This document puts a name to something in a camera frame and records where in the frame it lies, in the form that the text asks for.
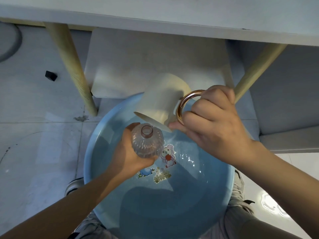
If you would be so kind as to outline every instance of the mug handle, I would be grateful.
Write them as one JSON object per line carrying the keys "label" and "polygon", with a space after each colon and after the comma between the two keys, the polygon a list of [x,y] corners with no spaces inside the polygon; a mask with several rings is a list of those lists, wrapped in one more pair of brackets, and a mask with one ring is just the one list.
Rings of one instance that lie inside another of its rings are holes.
{"label": "mug handle", "polygon": [[201,96],[202,92],[205,91],[205,90],[195,90],[195,91],[192,91],[190,93],[188,93],[186,96],[184,96],[182,99],[181,99],[181,102],[178,104],[178,107],[176,109],[176,119],[178,120],[178,122],[182,125],[184,125],[183,123],[183,120],[181,118],[181,115],[182,115],[182,112],[183,112],[183,108],[184,106],[186,105],[186,103],[194,98],[194,97],[197,97],[197,96]]}

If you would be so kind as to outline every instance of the clear plastic bottle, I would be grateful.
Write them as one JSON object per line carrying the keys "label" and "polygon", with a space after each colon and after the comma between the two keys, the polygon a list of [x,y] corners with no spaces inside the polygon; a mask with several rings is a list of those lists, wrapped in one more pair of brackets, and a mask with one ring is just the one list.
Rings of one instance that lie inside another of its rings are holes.
{"label": "clear plastic bottle", "polygon": [[132,147],[141,158],[159,156],[164,147],[163,133],[148,123],[137,125],[132,130]]}

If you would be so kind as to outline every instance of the table leg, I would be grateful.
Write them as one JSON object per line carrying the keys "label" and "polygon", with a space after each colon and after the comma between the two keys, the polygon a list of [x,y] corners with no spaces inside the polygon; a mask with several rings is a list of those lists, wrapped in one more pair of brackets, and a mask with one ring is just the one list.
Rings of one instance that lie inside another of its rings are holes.
{"label": "table leg", "polygon": [[57,45],[63,63],[77,87],[86,108],[91,115],[97,115],[90,88],[86,82],[84,72],[75,49],[73,39],[67,24],[44,23],[54,43]]}
{"label": "table leg", "polygon": [[245,94],[253,83],[263,74],[263,72],[281,54],[287,44],[267,44],[258,57],[253,61],[244,76],[236,85],[235,103]]}

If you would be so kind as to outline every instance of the blue plastic basin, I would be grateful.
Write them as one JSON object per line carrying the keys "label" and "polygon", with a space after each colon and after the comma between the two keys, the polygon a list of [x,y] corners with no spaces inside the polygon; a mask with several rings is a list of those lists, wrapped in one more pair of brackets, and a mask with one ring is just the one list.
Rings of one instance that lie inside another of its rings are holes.
{"label": "blue plastic basin", "polygon": [[[97,125],[85,154],[85,183],[107,168],[123,129],[132,122],[144,122],[133,113],[141,96],[124,100]],[[189,101],[185,109],[189,110],[194,102]],[[176,164],[159,158],[94,209],[104,226],[119,238],[198,238],[226,210],[234,168],[179,131],[163,135],[165,146],[173,145],[167,148]]]}

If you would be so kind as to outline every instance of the bottle opening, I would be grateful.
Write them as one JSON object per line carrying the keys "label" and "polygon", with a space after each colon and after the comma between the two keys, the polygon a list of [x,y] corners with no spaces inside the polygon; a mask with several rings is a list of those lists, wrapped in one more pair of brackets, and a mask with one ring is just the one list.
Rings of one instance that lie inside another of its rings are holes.
{"label": "bottle opening", "polygon": [[142,127],[141,134],[144,138],[150,138],[153,135],[153,128],[149,125]]}

